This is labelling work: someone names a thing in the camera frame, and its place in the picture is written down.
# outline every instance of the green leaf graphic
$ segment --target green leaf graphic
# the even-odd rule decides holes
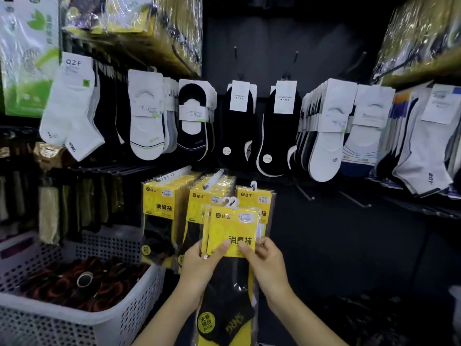
[[[34,30],[42,31],[45,30],[47,21],[42,12],[35,10],[35,13],[32,15],[32,20],[28,21],[27,24]]]

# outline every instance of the basket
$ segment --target basket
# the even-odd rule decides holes
[[[55,261],[97,256],[141,262],[139,228],[83,232],[83,243],[42,244],[28,232],[0,244],[0,346],[128,346],[161,293],[164,268],[152,265],[116,306],[91,313],[18,296],[25,277]],[[14,249],[27,248],[14,254]]]

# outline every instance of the forearm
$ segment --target forearm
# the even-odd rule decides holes
[[[298,346],[347,346],[294,294],[270,303]]]
[[[185,301],[179,286],[176,287],[133,346],[173,346],[193,311],[193,302]]]

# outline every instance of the human hand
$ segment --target human hand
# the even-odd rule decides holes
[[[206,260],[200,257],[201,241],[186,251],[182,262],[181,277],[175,291],[178,291],[182,301],[185,299],[186,306],[190,309],[188,312],[192,313],[199,306],[200,297],[205,291],[216,265],[227,253],[230,245],[231,241],[225,240]]]
[[[294,295],[288,282],[282,252],[271,239],[258,238],[254,252],[243,241],[238,243],[238,248],[250,263],[272,311],[275,302],[283,297]]]

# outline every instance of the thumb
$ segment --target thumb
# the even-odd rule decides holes
[[[260,262],[259,257],[255,254],[251,248],[245,244],[242,240],[238,243],[238,248],[242,254],[246,257],[251,267],[254,269]]]
[[[211,254],[211,256],[206,260],[209,262],[209,265],[215,269],[218,262],[222,259],[222,257],[227,253],[231,245],[231,241],[229,239],[223,241],[217,249]]]

